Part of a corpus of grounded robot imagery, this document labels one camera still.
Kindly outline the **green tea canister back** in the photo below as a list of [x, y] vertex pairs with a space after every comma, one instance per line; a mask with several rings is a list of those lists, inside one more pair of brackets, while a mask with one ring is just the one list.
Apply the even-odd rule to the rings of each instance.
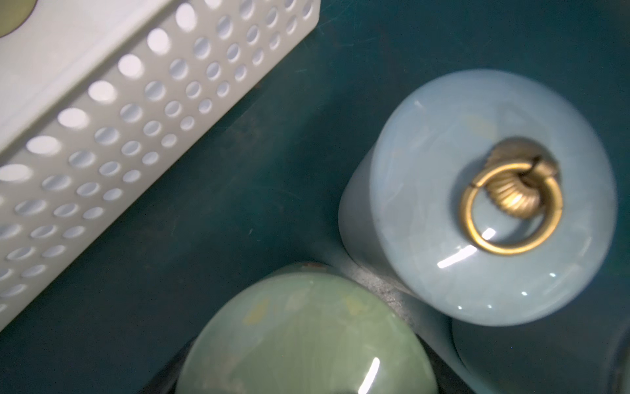
[[209, 320], [179, 393], [435, 393], [423, 345], [368, 289], [314, 263], [246, 288]]

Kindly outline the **blue tea canister back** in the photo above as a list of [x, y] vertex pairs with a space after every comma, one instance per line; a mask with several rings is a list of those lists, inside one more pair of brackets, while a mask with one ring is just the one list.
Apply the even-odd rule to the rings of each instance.
[[597, 133], [526, 77], [468, 70], [390, 115], [340, 203], [358, 264], [445, 315], [512, 326], [565, 307], [610, 248], [617, 190]]

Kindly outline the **blue tea canister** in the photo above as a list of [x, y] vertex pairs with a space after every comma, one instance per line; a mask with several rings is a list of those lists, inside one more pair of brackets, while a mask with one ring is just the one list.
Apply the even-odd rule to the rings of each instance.
[[565, 307], [610, 248], [617, 190], [597, 133], [526, 77], [468, 70], [390, 115], [340, 203], [358, 264], [445, 315], [512, 326]]
[[532, 323], [454, 321], [467, 370], [495, 393], [627, 393], [629, 296], [583, 295]]

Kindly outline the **blue tea canister front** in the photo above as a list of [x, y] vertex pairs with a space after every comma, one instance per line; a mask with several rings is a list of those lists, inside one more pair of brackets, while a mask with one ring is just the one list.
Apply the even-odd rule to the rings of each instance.
[[532, 323], [454, 321], [467, 370], [495, 393], [627, 393], [629, 296], [583, 295]]

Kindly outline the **yellow tea canister back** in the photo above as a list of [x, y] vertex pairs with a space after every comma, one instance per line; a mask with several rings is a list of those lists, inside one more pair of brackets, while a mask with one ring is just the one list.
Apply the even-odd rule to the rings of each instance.
[[37, 0], [0, 0], [0, 37], [21, 27], [34, 11]]

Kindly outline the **white perforated plastic basket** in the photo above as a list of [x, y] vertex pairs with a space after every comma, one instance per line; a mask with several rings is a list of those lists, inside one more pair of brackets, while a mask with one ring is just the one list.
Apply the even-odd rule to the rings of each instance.
[[38, 1], [1, 38], [1, 324], [313, 31], [320, 8]]

